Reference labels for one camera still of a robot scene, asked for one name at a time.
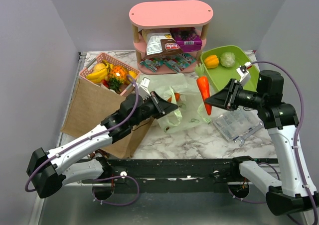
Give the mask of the light green plastic grocery bag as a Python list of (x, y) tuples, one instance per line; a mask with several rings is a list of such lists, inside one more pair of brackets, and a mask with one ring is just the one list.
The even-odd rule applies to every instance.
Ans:
[[(207, 114), (196, 79), (185, 74), (145, 75), (138, 78), (138, 83), (147, 77), (150, 79), (149, 91), (155, 91), (163, 99), (172, 97), (172, 103), (178, 109), (157, 120), (160, 128), (165, 133), (193, 128), (201, 124), (211, 123), (211, 117)], [(178, 102), (174, 93), (180, 94)]]

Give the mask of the orange carrot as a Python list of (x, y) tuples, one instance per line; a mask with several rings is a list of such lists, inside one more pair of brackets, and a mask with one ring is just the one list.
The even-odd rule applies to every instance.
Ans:
[(204, 66), (201, 63), (197, 64), (195, 66), (195, 72), (198, 76), (196, 83), (202, 96), (206, 112), (208, 115), (211, 115), (212, 106), (205, 102), (205, 100), (210, 97), (210, 85), (208, 78), (204, 75)]

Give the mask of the orange pineapple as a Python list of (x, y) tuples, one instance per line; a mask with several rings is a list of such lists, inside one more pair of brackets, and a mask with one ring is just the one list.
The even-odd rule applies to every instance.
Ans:
[(121, 65), (114, 66), (108, 74), (109, 89), (114, 90), (116, 93), (119, 93), (120, 86), (124, 84), (127, 80), (127, 73), (128, 70), (125, 67)]

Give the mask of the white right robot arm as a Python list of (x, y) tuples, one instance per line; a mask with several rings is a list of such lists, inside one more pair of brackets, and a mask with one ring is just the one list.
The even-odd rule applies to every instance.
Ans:
[(233, 159), (229, 169), (235, 181), (251, 181), (265, 196), (269, 210), (276, 216), (316, 210), (319, 194), (303, 157), (295, 108), (282, 102), (284, 78), (279, 72), (259, 73), (256, 91), (243, 89), (231, 79), (224, 89), (205, 99), (205, 103), (233, 111), (239, 106), (257, 110), (275, 147), (281, 178), (275, 179), (248, 156)]

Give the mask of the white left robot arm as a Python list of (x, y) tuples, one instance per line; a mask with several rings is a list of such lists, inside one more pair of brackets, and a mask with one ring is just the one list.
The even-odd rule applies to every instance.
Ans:
[(177, 108), (176, 104), (162, 99), (156, 92), (150, 92), (146, 98), (138, 93), (128, 95), (117, 111), (83, 136), (56, 149), (33, 151), (26, 170), (29, 178), (25, 191), (37, 192), (43, 199), (55, 194), (63, 185), (80, 180), (107, 182), (111, 171), (100, 163), (87, 166), (80, 172), (73, 172), (71, 168), (93, 151), (125, 138), (142, 121), (161, 118)]

